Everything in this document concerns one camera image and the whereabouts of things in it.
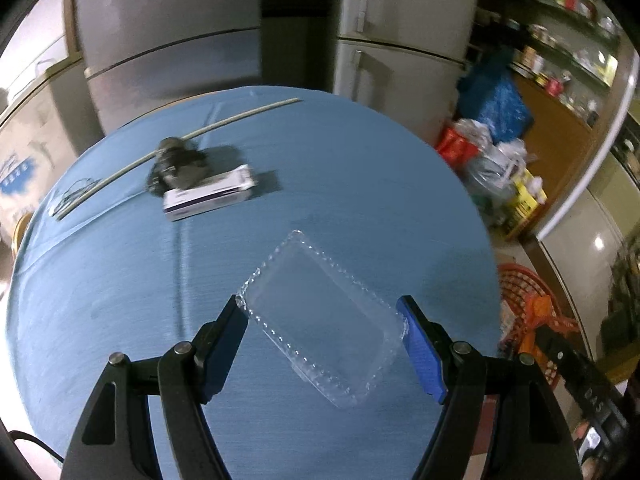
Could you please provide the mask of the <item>red shopping bag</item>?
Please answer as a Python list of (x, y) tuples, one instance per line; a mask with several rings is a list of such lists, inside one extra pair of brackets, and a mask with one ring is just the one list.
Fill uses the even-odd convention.
[(442, 129), (435, 150), (454, 171), (461, 170), (471, 159), (480, 154), (476, 145), (450, 126)]

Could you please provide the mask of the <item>clear plastic tray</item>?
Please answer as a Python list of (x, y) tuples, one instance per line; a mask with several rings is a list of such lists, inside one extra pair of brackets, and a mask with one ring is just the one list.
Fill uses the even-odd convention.
[(408, 332), (395, 308), (294, 230), (236, 293), (238, 306), (337, 408), (367, 399)]

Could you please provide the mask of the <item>silver two-door refrigerator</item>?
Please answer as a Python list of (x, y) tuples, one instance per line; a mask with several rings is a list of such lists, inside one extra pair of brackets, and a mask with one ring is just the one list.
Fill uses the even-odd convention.
[(477, 0), (340, 0), (332, 90), (435, 144), (454, 114)]

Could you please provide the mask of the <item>yellow shopping bag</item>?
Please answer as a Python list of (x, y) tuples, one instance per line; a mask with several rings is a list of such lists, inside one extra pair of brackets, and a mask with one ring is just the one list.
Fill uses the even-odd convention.
[(544, 180), (527, 169), (514, 180), (515, 194), (506, 203), (506, 221), (503, 229), (506, 236), (514, 236), (526, 226), (539, 206), (547, 201)]

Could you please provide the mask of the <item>grey drawer cabinet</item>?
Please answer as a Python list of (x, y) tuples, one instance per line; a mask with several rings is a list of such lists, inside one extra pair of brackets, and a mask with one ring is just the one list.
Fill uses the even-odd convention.
[(75, 0), (105, 132), (162, 105), (258, 81), (260, 0)]

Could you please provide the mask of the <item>white purple medicine box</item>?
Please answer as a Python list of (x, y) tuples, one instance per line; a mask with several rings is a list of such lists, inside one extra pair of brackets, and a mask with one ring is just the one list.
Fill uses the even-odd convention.
[(247, 200), (256, 180), (248, 165), (204, 179), (195, 188), (174, 188), (164, 194), (163, 212), (168, 220), (178, 221), (205, 214)]

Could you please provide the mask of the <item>blue round table cloth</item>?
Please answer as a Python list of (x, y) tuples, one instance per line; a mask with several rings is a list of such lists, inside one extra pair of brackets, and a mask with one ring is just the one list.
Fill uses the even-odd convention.
[[(218, 171), (247, 165), (247, 200), (170, 221), (134, 161), (198, 131)], [(32, 217), (14, 266), (6, 338), (35, 433), (64, 452), (113, 352), (160, 356), (213, 321), (305, 235), (386, 304), (413, 297), (479, 352), (499, 329), (494, 252), (457, 176), (424, 141), (329, 93), (252, 87), (144, 116), (82, 154)], [(204, 408), (235, 479), (408, 479), (440, 413), (405, 352), (371, 393), (337, 408), (250, 324)]]

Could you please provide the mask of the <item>white plastic bags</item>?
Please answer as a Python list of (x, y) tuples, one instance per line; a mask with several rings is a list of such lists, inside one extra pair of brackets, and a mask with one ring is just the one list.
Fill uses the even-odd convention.
[(489, 162), (503, 179), (514, 180), (524, 174), (527, 150), (522, 139), (495, 143), (490, 135), (488, 125), (466, 118), (459, 119), (454, 123), (454, 131), (477, 150), (470, 161), (464, 164), (465, 167), (469, 167), (471, 162), (477, 164)]

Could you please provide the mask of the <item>eyeglasses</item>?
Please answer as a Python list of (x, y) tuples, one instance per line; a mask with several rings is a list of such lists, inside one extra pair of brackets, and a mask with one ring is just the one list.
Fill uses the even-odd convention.
[(73, 203), (80, 196), (92, 190), (100, 181), (93, 178), (82, 178), (74, 182), (65, 192), (60, 196), (56, 196), (51, 203), (48, 214), (50, 217), (57, 216), (62, 209), (67, 205)]

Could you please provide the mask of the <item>orange wrapper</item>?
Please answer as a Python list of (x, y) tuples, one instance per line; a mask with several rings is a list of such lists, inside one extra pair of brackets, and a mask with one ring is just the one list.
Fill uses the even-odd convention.
[(579, 326), (575, 320), (555, 313), (553, 301), (549, 295), (529, 295), (525, 300), (518, 352), (534, 354), (536, 335), (543, 328), (548, 328), (552, 333), (562, 336), (579, 332)]

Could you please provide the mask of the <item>large blue plastic bag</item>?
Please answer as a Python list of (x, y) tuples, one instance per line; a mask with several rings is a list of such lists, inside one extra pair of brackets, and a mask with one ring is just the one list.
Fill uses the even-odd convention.
[(509, 72), (463, 77), (458, 93), (457, 118), (485, 125), (495, 144), (519, 139), (533, 125), (533, 115)]

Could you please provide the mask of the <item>red plastic mesh basket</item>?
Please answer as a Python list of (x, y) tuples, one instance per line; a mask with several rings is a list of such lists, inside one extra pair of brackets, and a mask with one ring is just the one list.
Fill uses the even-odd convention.
[(551, 289), (526, 266), (500, 263), (498, 281), (501, 297), (498, 349), (505, 354), (531, 354), (554, 390), (560, 380), (558, 367), (537, 346), (536, 331), (548, 327), (567, 336), (579, 332), (577, 322), (561, 314)]

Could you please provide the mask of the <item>grey plastic bag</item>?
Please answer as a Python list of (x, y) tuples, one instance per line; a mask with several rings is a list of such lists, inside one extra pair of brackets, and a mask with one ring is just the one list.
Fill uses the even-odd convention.
[(170, 190), (193, 188), (210, 174), (206, 154), (190, 142), (173, 136), (160, 141), (153, 160), (146, 190), (155, 196), (163, 196)]

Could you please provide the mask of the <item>large clear water jug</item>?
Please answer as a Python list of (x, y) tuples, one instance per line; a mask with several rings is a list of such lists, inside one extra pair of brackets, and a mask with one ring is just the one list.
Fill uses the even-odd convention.
[(480, 155), (472, 158), (463, 169), (463, 185), (488, 228), (500, 226), (506, 218), (506, 205), (516, 194), (511, 179), (515, 168), (516, 163), (512, 160), (499, 164)]

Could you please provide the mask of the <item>wooden shelf unit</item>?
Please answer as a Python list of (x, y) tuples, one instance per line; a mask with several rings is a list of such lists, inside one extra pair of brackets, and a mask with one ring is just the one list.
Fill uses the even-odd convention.
[(634, 47), (602, 0), (477, 0), (466, 57), (499, 51), (533, 117), (527, 168), (547, 195), (515, 234), (538, 236), (564, 214), (625, 117)]

